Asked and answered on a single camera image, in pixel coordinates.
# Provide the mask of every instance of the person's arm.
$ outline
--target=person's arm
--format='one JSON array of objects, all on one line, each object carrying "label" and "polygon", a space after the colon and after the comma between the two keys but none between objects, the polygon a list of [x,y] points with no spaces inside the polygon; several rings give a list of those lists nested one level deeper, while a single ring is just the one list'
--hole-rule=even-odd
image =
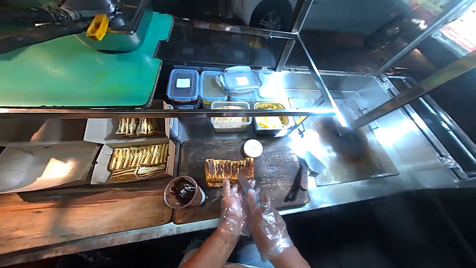
[{"label": "person's arm", "polygon": [[271,206],[269,198],[257,202],[254,190],[248,192],[250,225],[248,226],[262,260],[276,268],[310,268],[289,237],[286,223]]},{"label": "person's arm", "polygon": [[218,227],[180,268],[222,268],[238,242],[239,235]]},{"label": "person's arm", "polygon": [[269,260],[275,268],[310,267],[296,247],[288,247],[281,254]]},{"label": "person's arm", "polygon": [[246,215],[241,207],[238,186],[223,179],[221,216],[217,229],[180,268],[222,268],[245,230]]}]

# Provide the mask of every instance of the yellow clamp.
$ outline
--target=yellow clamp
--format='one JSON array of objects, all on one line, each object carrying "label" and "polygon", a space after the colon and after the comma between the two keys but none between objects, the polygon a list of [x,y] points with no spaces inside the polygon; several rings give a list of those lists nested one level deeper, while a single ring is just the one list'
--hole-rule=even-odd
[{"label": "yellow clamp", "polygon": [[86,36],[93,41],[101,41],[108,30],[109,18],[106,14],[98,14],[94,17],[86,31]]}]

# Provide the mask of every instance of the cardboard box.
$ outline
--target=cardboard box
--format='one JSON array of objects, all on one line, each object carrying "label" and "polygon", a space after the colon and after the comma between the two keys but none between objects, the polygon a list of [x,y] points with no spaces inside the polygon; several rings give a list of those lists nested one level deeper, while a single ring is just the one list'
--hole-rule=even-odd
[{"label": "cardboard box", "polygon": [[18,193],[89,184],[95,143],[24,145],[0,154],[0,193]]},{"label": "cardboard box", "polygon": [[30,146],[83,142],[86,119],[0,119],[2,146]]},{"label": "cardboard box", "polygon": [[[164,109],[168,109],[165,102],[161,102]],[[142,181],[148,179],[173,176],[175,144],[169,139],[170,118],[158,118],[159,134],[141,137],[125,137],[116,134],[119,125],[119,118],[100,118],[88,119],[84,140],[89,142],[101,143],[104,146],[99,152],[97,163],[94,165],[91,184],[112,184],[125,183],[132,181]],[[157,176],[136,178],[129,181],[110,182],[107,181],[111,171],[108,170],[109,161],[115,148],[139,147],[152,144],[169,144],[169,156],[165,173]]]}]

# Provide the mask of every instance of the gloved hand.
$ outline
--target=gloved hand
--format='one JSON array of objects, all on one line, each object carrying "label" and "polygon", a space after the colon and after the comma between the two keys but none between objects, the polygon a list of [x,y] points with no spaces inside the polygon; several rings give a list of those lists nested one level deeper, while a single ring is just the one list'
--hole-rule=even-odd
[{"label": "gloved hand", "polygon": [[[254,186],[254,180],[248,181]],[[242,204],[245,202],[238,185],[230,187],[230,179],[223,179],[223,193],[221,198],[221,216],[218,228],[234,235],[249,235],[246,228],[246,213]]]},{"label": "gloved hand", "polygon": [[271,200],[266,197],[258,202],[257,199],[259,198],[256,191],[251,189],[248,192],[250,209],[248,228],[261,254],[261,259],[266,261],[277,257],[294,244],[289,237],[283,218],[271,206]]}]

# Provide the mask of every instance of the green cutting board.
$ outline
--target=green cutting board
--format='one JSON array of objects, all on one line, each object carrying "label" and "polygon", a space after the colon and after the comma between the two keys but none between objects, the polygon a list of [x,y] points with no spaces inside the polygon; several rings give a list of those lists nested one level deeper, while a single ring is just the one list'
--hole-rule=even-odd
[{"label": "green cutting board", "polygon": [[154,12],[140,48],[104,54],[65,36],[0,55],[0,106],[143,106],[152,94],[172,16]]}]

